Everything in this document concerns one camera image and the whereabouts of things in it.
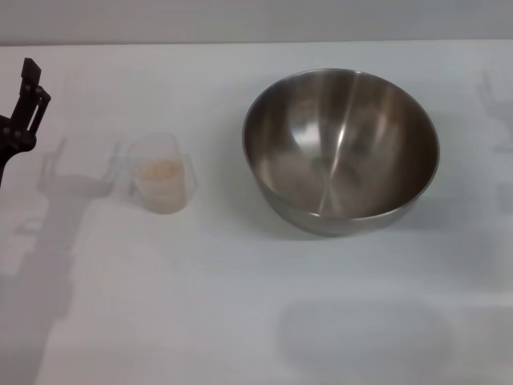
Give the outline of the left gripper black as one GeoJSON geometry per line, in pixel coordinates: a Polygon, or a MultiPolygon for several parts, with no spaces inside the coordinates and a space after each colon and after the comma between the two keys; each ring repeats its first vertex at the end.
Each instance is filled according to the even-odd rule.
{"type": "Polygon", "coordinates": [[[0,187],[7,163],[37,143],[36,133],[51,101],[39,85],[41,72],[33,59],[24,59],[18,102],[10,118],[0,115],[0,187]]]}

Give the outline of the white rice grains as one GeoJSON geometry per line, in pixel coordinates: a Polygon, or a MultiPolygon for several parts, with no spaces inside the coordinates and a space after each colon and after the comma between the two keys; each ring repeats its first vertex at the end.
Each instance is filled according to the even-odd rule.
{"type": "Polygon", "coordinates": [[[184,186],[184,166],[180,160],[157,159],[143,162],[135,169],[140,192],[151,196],[171,196],[184,186]]]}

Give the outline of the clear plastic measuring cup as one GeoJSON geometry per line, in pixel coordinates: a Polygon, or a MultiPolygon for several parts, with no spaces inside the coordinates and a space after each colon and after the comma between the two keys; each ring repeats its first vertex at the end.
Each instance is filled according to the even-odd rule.
{"type": "Polygon", "coordinates": [[[170,132],[136,138],[115,159],[115,192],[123,203],[150,213],[182,211],[198,187],[192,158],[170,132]]]}

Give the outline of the stainless steel mixing bowl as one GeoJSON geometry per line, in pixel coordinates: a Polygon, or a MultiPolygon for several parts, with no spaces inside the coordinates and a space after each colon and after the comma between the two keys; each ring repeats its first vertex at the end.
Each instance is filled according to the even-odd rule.
{"type": "Polygon", "coordinates": [[[440,158],[438,133],[417,100],[376,75],[340,68],[303,71],[262,91],[244,118],[242,148],[269,207],[325,237],[398,221],[440,158]]]}

